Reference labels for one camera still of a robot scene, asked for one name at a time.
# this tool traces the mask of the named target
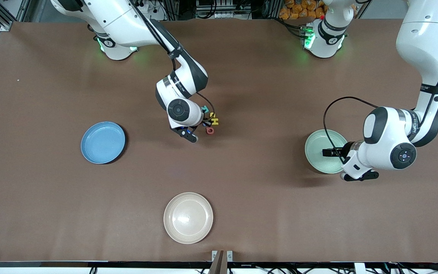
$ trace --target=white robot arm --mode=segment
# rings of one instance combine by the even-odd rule
[[[62,14],[89,23],[101,49],[113,60],[125,59],[141,46],[161,45],[172,59],[174,70],[156,84],[156,98],[167,111],[170,128],[190,142],[197,141],[193,130],[202,123],[204,115],[189,98],[205,88],[208,76],[160,22],[145,18],[129,0],[51,2]],[[175,60],[181,65],[178,69]]]
[[[416,147],[428,144],[437,135],[438,1],[410,1],[396,48],[400,56],[421,74],[417,106],[413,110],[376,108],[365,119],[364,140],[349,142],[339,151],[334,148],[335,156],[345,158],[344,172],[341,173],[344,180],[377,178],[373,168],[407,168],[417,157]]]

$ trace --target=blue plate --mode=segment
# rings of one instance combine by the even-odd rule
[[[101,122],[86,131],[80,142],[80,151],[87,161],[105,164],[121,154],[125,143],[125,132],[118,124]]]

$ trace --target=white plate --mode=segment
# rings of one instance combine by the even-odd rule
[[[205,238],[212,228],[213,219],[209,202],[193,192],[175,196],[163,214],[165,230],[181,244],[193,244]]]

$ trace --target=table surface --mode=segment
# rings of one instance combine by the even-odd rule
[[[344,47],[317,59],[275,21],[165,23],[207,70],[220,122],[192,144],[155,99],[171,70],[160,47],[111,61],[85,24],[15,23],[0,35],[0,260],[200,261],[224,249],[237,261],[438,261],[438,136],[413,166],[370,182],[319,174],[304,155],[334,99],[415,106],[421,78],[396,52],[400,24],[354,20]],[[327,125],[358,140],[370,111],[341,101]],[[80,140],[105,120],[124,127],[127,149],[94,165]],[[192,245],[163,227],[186,191],[214,210]]]

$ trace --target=green light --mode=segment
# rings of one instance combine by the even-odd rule
[[[102,47],[101,40],[99,40],[99,38],[98,38],[97,41],[99,42],[99,45],[101,46],[101,51],[104,52],[104,48]]]
[[[342,41],[344,40],[344,37],[346,36],[342,35],[341,41],[339,41],[339,46],[337,47],[337,49],[340,49],[342,47]]]
[[[305,47],[310,49],[312,47],[312,43],[314,40],[315,40],[315,33],[312,33],[312,35],[305,40]]]

